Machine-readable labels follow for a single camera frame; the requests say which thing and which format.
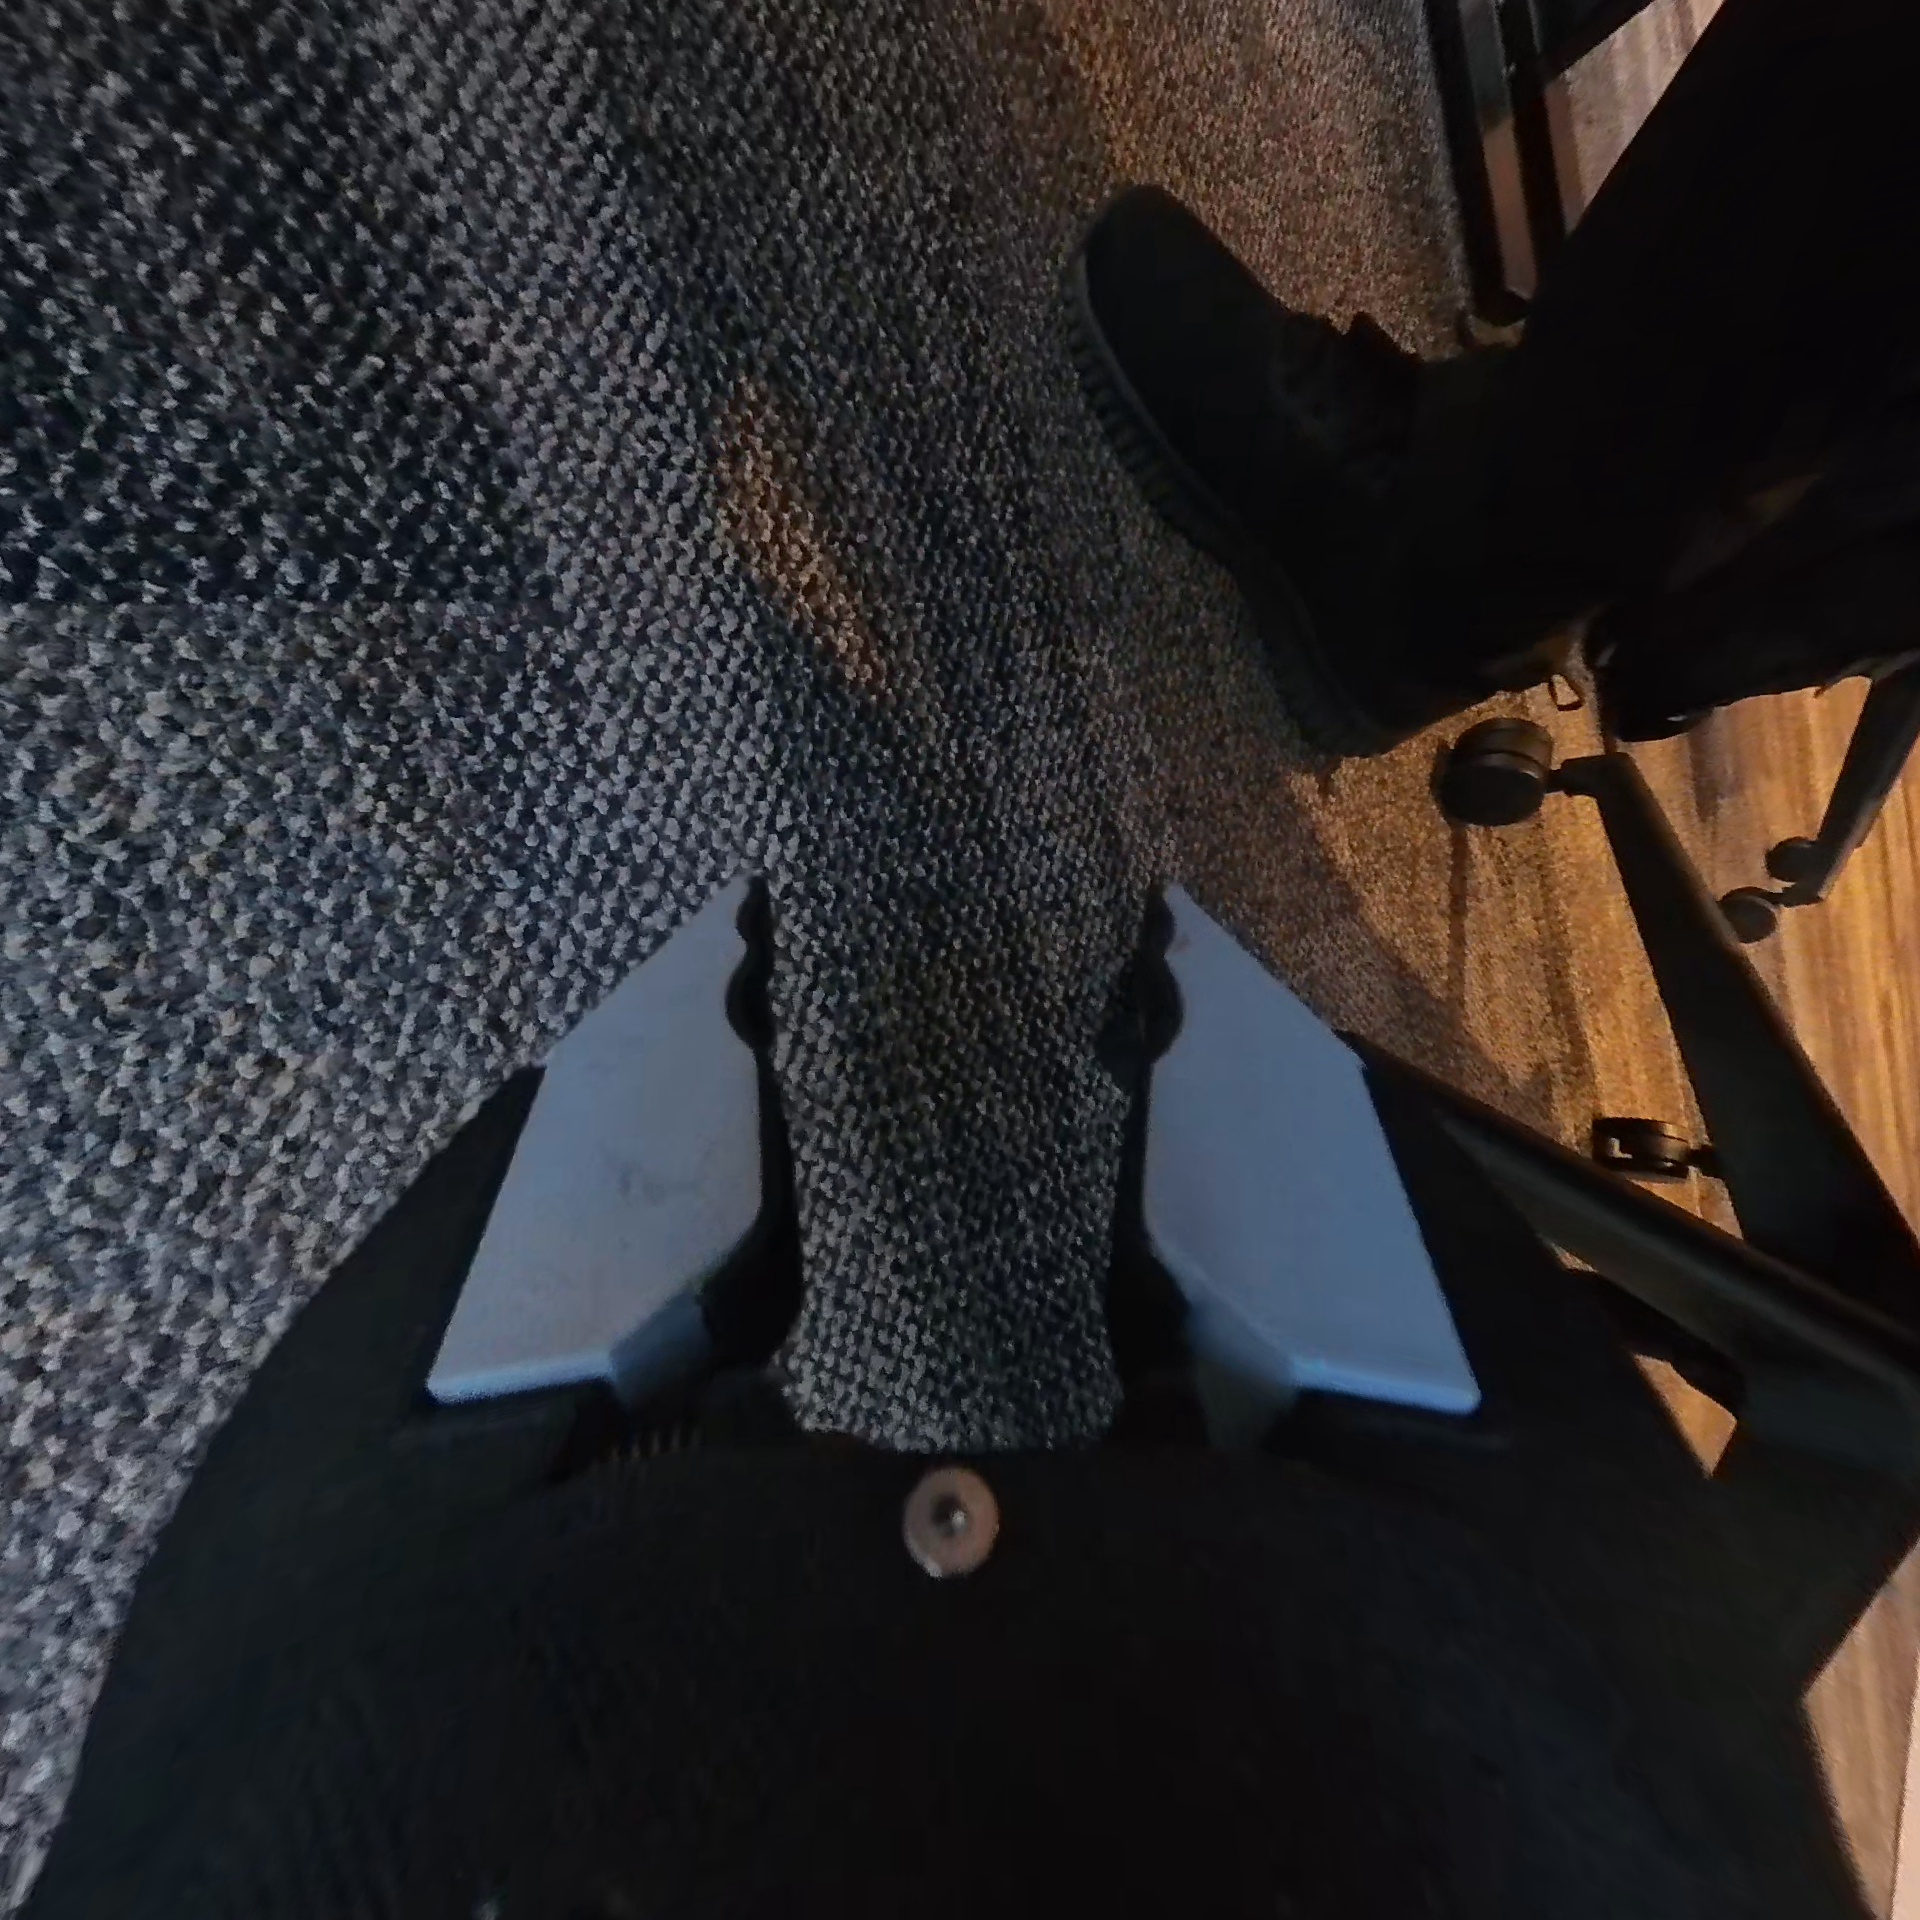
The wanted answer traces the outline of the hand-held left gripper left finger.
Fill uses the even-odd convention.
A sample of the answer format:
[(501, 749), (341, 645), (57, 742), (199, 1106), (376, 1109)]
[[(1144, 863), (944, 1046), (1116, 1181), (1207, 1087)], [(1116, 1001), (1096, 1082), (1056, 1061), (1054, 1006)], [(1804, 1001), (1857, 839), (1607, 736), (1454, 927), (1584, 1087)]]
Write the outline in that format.
[(554, 1043), (426, 1373), (437, 1406), (649, 1406), (718, 1359), (726, 1278), (775, 1222), (763, 963), (763, 884), (726, 884)]

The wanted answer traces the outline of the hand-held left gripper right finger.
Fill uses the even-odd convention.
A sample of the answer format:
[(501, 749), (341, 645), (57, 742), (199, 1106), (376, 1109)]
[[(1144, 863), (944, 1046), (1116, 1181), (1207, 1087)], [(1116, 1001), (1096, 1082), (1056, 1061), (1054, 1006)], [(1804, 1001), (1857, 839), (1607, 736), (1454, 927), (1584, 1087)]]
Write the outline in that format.
[(1188, 889), (1144, 902), (1116, 1211), (1116, 1353), (1141, 1425), (1265, 1442), (1309, 1403), (1472, 1422), (1360, 1053)]

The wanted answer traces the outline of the black desk leg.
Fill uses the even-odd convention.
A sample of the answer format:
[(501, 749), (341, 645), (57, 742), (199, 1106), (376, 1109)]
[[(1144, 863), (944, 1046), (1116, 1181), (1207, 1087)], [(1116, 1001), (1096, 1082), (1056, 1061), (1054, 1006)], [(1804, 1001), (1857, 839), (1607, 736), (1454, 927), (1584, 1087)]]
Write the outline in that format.
[(1425, 0), (1425, 45), (1450, 137), (1466, 319), (1513, 341), (1578, 227), (1562, 159), (1566, 93), (1553, 70), (1543, 5)]

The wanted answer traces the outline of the black office chair base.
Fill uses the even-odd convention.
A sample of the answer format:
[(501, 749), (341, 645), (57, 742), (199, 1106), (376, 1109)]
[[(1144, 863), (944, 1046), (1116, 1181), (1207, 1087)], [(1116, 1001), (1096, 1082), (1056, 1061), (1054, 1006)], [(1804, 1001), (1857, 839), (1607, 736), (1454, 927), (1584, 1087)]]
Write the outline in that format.
[(1484, 721), (1437, 763), (1462, 826), (1513, 826), (1543, 797), (1599, 806), (1742, 1237), (1462, 1095), (1437, 1097), (1454, 1137), (1543, 1242), (1742, 1374), (1748, 1442), (1916, 1487), (1903, 1211), (1628, 754), (1556, 759), (1540, 724)]

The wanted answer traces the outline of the person's dark shoe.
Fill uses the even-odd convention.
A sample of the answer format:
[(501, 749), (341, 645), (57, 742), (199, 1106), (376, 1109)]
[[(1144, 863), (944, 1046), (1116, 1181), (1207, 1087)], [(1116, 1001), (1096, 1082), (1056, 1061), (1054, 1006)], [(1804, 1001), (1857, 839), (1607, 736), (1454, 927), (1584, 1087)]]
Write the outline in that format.
[(1316, 754), (1388, 754), (1566, 670), (1566, 623), (1484, 607), (1519, 343), (1423, 357), (1373, 311), (1290, 308), (1167, 187), (1096, 214), (1066, 308), (1116, 459), (1231, 573)]

